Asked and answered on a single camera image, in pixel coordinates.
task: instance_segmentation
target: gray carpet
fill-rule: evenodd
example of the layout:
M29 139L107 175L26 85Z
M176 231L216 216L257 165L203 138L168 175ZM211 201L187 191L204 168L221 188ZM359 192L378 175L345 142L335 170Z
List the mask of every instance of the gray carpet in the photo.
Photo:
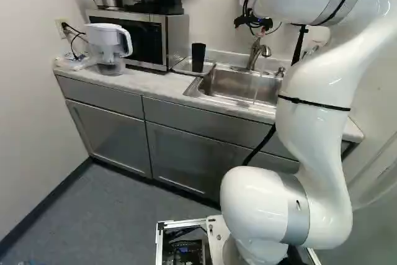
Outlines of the gray carpet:
M154 265L156 222L219 211L93 165L1 260Z

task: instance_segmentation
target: faucet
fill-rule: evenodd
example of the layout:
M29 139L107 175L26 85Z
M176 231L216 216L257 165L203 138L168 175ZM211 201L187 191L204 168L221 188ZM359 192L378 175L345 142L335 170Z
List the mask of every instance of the faucet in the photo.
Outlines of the faucet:
M251 47L251 54L249 55L246 69L253 71L259 55L263 57L272 56L272 50L267 45L261 45L261 38L258 37Z
M278 77L284 78L285 71L286 71L286 69L285 69L283 66L280 66L280 67L279 67L279 70L278 70L278 71L276 72L276 74L275 74L275 77L276 77L276 78L278 78Z

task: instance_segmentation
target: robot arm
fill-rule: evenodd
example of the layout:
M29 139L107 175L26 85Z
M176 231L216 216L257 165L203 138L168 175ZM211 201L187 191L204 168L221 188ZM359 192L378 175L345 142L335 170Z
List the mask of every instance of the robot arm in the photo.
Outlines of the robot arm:
M396 1L250 0L258 17L329 26L331 41L292 67L280 90L277 131L299 172L238 167L223 179L223 217L248 263L267 264L265 246L332 249L349 236L342 133L362 75L397 38Z

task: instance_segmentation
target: countertop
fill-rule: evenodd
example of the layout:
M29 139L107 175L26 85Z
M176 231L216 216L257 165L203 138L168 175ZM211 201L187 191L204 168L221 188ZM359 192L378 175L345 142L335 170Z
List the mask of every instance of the countertop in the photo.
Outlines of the countertop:
M157 74L127 69L125 74L121 76L104 76L99 74L95 67L81 71L64 70L56 67L54 68L54 73L71 79L131 92L153 99L241 117L265 124L272 125L275 121L275 109L268 112L248 110L242 107L231 107L205 99L184 96L183 93L195 78L183 74ZM364 135L361 130L349 119L346 123L343 140L360 143L363 139Z

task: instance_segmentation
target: stainless steel sink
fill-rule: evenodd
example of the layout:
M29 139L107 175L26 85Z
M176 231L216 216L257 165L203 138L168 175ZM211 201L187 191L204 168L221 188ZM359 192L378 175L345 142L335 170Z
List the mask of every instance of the stainless steel sink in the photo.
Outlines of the stainless steel sink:
M277 105L282 78L274 73L217 65L204 78L196 78L184 95L246 109L269 110Z

